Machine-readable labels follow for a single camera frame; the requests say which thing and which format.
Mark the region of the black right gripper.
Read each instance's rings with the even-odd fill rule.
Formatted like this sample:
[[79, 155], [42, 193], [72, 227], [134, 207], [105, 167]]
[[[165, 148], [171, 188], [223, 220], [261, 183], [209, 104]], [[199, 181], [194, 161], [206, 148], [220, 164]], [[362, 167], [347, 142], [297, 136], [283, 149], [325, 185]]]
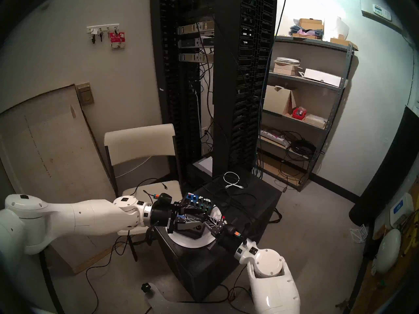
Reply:
[[204, 225], [215, 238], [209, 249], [220, 246], [226, 251], [236, 251], [243, 242], [241, 233], [232, 224], [227, 224], [225, 220], [205, 218]]

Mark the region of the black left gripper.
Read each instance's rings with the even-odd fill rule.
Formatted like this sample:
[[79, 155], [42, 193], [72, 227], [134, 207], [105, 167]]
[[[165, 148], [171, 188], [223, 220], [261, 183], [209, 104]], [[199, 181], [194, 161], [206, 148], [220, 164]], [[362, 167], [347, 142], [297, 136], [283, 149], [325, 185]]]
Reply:
[[183, 215], [201, 215], [205, 210], [190, 205], [189, 202], [175, 201], [166, 193], [152, 195], [155, 202], [151, 206], [150, 226], [166, 227], [167, 233], [203, 233], [204, 225], [199, 218]]

